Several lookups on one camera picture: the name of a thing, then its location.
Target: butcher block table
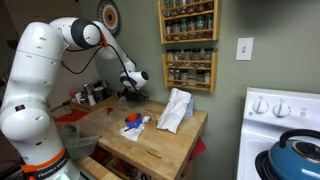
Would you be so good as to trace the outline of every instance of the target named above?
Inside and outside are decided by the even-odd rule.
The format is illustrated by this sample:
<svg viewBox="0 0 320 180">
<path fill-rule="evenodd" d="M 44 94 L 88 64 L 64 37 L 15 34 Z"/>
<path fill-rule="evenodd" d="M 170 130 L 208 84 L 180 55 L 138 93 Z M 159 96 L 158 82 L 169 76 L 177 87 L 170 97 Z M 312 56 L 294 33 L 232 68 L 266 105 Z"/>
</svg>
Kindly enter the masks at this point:
<svg viewBox="0 0 320 180">
<path fill-rule="evenodd" d="M 101 135 L 98 146 L 152 178 L 179 179 L 207 120 L 207 113 L 194 110 L 193 117 L 184 118 L 174 134 L 156 128 L 165 106 L 149 100 L 119 104 L 116 97 L 111 97 L 104 107 L 79 119 L 76 124 L 80 125 L 83 134 Z M 126 116 L 132 113 L 151 117 L 138 141 L 130 141 L 120 134 L 120 129 L 126 127 Z"/>
</svg>

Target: spice rack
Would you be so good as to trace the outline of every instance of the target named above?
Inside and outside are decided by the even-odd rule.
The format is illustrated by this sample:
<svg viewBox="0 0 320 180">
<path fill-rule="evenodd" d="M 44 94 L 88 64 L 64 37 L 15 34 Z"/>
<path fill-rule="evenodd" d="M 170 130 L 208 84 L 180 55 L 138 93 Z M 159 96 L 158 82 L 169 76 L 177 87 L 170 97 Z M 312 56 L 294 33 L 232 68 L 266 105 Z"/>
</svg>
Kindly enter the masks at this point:
<svg viewBox="0 0 320 180">
<path fill-rule="evenodd" d="M 177 6 L 175 8 L 165 8 L 163 2 L 158 0 L 158 13 L 159 13 L 159 27 L 160 27 L 160 39 L 161 44 L 171 44 L 171 43 L 183 43 L 183 42 L 202 42 L 202 41 L 216 41 L 219 39 L 219 29 L 220 29 L 220 0 L 200 0 L 200 2 L 186 4 L 184 6 Z M 164 13 L 166 11 L 177 10 L 181 8 L 188 8 L 190 6 L 204 5 L 206 3 L 213 3 L 212 10 L 204 10 L 201 12 L 193 12 L 186 13 L 182 15 L 176 15 L 174 17 L 165 17 Z M 181 20 L 182 18 L 196 17 L 199 15 L 212 14 L 213 17 L 213 28 L 205 29 L 205 30 L 195 30 L 195 31 L 187 31 L 187 32 L 179 32 L 179 33 L 166 33 L 166 22 L 172 22 L 176 20 Z M 183 35 L 185 33 L 206 33 L 209 37 L 201 37 L 201 38 L 192 38 L 192 39 L 180 39 L 180 40 L 167 40 L 166 37 L 175 36 L 175 35 Z"/>
<path fill-rule="evenodd" d="M 211 66 L 209 68 L 205 67 L 198 67 L 194 68 L 193 66 L 169 66 L 168 64 L 173 64 L 176 61 L 169 61 L 167 59 L 167 54 L 164 53 L 162 54 L 162 65 L 163 65 L 163 75 L 164 75 L 164 85 L 165 87 L 176 87 L 176 88 L 185 88 L 185 89 L 195 89 L 195 90 L 202 90 L 202 91 L 208 91 L 210 93 L 213 93 L 215 88 L 216 88 L 216 76 L 217 76 L 217 57 L 218 57 L 218 51 L 212 52 L 211 54 L 211 61 L 207 60 L 178 60 L 178 62 L 181 63 L 211 63 Z M 206 87 L 197 87 L 197 86 L 182 86 L 182 85 L 176 85 L 176 84 L 170 84 L 174 82 L 180 82 L 180 83 L 191 83 L 190 81 L 185 81 L 185 80 L 170 80 L 169 79 L 169 70 L 170 69 L 187 69 L 187 70 L 205 70 L 205 71 L 210 71 L 210 83 L 205 83 L 205 82 L 195 82 L 196 85 L 201 84 Z"/>
</svg>

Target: light switch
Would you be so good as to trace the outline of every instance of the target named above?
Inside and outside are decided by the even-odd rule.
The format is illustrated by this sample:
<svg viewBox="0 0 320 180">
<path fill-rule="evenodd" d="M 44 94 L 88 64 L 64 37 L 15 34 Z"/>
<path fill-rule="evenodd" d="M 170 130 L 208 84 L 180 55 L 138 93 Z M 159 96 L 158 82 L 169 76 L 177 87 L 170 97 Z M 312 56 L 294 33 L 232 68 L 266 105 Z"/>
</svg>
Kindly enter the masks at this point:
<svg viewBox="0 0 320 180">
<path fill-rule="evenodd" d="M 249 61 L 251 60 L 254 38 L 239 38 L 237 47 L 236 60 Z"/>
</svg>

